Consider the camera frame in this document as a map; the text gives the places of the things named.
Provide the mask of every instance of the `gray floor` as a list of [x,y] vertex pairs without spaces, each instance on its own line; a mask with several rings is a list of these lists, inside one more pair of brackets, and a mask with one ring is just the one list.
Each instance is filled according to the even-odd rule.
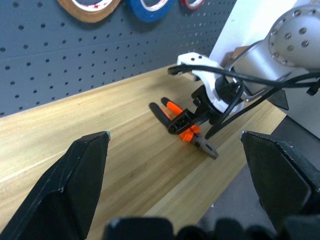
[[[320,170],[320,139],[289,117],[284,118],[272,135],[290,141]],[[259,203],[248,165],[240,171],[216,202],[207,210],[197,226],[205,231],[212,231],[217,219],[220,218],[236,219],[244,228],[258,224],[273,232],[275,231]]]

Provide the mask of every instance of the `wooden table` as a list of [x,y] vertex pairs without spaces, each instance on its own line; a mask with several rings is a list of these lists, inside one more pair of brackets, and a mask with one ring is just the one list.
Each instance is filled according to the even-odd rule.
[[241,131],[270,134],[285,114],[265,101],[241,116],[211,138],[220,154],[213,160],[168,134],[149,110],[161,97],[190,108],[201,85],[166,69],[1,118],[0,231],[74,140],[104,130],[111,142],[88,239],[101,239],[120,216],[167,217],[175,230],[195,224],[246,163]]

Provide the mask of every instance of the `black cable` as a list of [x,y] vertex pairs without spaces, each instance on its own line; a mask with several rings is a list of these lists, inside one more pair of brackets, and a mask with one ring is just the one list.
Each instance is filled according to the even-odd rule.
[[247,106],[246,108],[242,109],[241,111],[237,112],[235,115],[233,115],[232,117],[230,117],[228,120],[226,120],[225,122],[223,122],[222,124],[219,125],[214,125],[210,128],[210,130],[206,133],[205,135],[205,139],[209,139],[211,138],[213,135],[215,135],[217,132],[219,132],[222,128],[224,128],[225,126],[227,126],[229,123],[231,123],[233,120],[235,120],[236,118],[240,117],[242,114],[245,114],[246,112],[248,112],[249,110],[253,109],[254,107],[258,106],[260,103],[262,103],[264,100],[266,100],[267,98],[271,97],[273,94],[275,94],[276,92],[278,92],[279,89],[277,88],[273,88],[270,91],[268,91],[265,95],[263,95],[262,97],[260,97],[257,101],[255,101],[254,103],[252,103],[251,105]]
[[229,116],[229,114],[231,113],[231,111],[234,109],[234,107],[238,104],[239,100],[241,99],[241,96],[242,94],[244,93],[245,91],[245,84],[243,82],[240,83],[240,86],[238,88],[238,91],[236,92],[233,100],[232,100],[232,103],[229,104],[229,106],[225,109],[225,111],[223,112],[222,116],[220,117],[219,121],[216,122],[214,124],[214,126],[212,126],[209,131],[206,133],[205,136],[212,136],[211,135],[211,132],[214,132],[215,131],[215,128],[217,128],[217,126],[220,126],[224,120]]
[[237,80],[272,86],[277,89],[309,88],[313,84],[315,84],[315,82],[304,82],[304,83],[296,83],[296,82],[302,81],[305,79],[320,77],[320,72],[310,72],[308,74],[294,77],[294,79],[297,79],[297,80],[293,81],[293,82],[288,81],[288,80],[284,81],[284,82],[276,82],[276,81],[267,80],[267,79],[263,79],[263,78],[259,78],[259,77],[254,77],[254,76],[250,76],[250,75],[246,75],[246,74],[242,74],[242,73],[236,73],[236,72],[224,70],[224,69],[217,68],[217,67],[204,66],[204,65],[184,65],[184,64],[168,68],[168,74],[177,75],[178,73],[186,73],[186,72],[190,72],[192,70],[200,70],[200,71],[217,73],[217,74],[221,74],[224,76],[236,78]]
[[262,84],[262,85],[267,85],[267,86],[272,86],[273,87],[273,89],[268,91],[265,95],[260,97],[257,101],[252,103],[250,106],[248,106],[245,109],[239,111],[238,113],[236,113],[235,115],[230,117],[228,120],[223,122],[228,117],[228,115],[231,113],[232,109],[235,107],[236,104],[234,104],[234,103],[237,103],[239,101],[239,99],[236,99],[236,98],[238,98],[238,96],[237,96],[238,93],[239,93],[240,97],[241,97],[241,95],[243,93],[243,91],[242,91],[242,93],[240,94],[240,88],[239,88],[239,90],[236,93],[235,98],[232,100],[232,103],[224,111],[224,113],[222,114],[220,120],[217,122],[217,124],[212,126],[210,128],[210,130],[206,133],[206,135],[205,135],[206,139],[209,139],[210,137],[212,137],[214,134],[216,134],[222,128],[227,126],[233,120],[235,120],[236,118],[240,117],[242,114],[245,114],[249,110],[253,109],[257,105],[262,103],[265,99],[267,99],[270,96],[272,96],[273,94],[275,94],[280,89],[282,89],[282,88],[309,88],[309,87],[314,86],[314,84],[317,84],[317,81],[304,82],[304,83],[297,83],[297,82],[302,81],[302,80],[306,80],[306,79],[319,78],[320,77],[320,72],[310,72],[310,73],[307,73],[307,74],[303,74],[303,75],[300,75],[300,76],[293,77],[293,78],[288,79],[288,80],[286,80],[284,82],[276,82],[276,81],[272,81],[272,80],[267,80],[267,79],[263,79],[263,78],[259,78],[259,77],[246,75],[246,74],[236,73],[236,72],[224,70],[224,69],[221,69],[221,68],[211,67],[211,66],[185,65],[185,64],[174,66],[174,67],[170,67],[168,69],[168,74],[177,75],[178,73],[186,73],[186,72],[190,72],[192,70],[200,70],[200,71],[212,72],[212,73],[217,73],[217,74],[221,74],[221,75],[224,75],[224,76],[229,76],[229,77],[236,78],[237,80],[240,80],[240,82],[241,82],[240,87],[243,86],[243,88],[244,88],[243,81],[256,83],[256,84]]

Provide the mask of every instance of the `gray pegboard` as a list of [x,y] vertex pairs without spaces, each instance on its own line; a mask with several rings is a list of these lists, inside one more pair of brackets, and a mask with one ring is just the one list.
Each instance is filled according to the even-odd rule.
[[0,117],[173,64],[182,53],[209,55],[235,2],[206,0],[189,11],[177,0],[163,19],[144,23],[121,1],[92,24],[56,0],[2,0]]

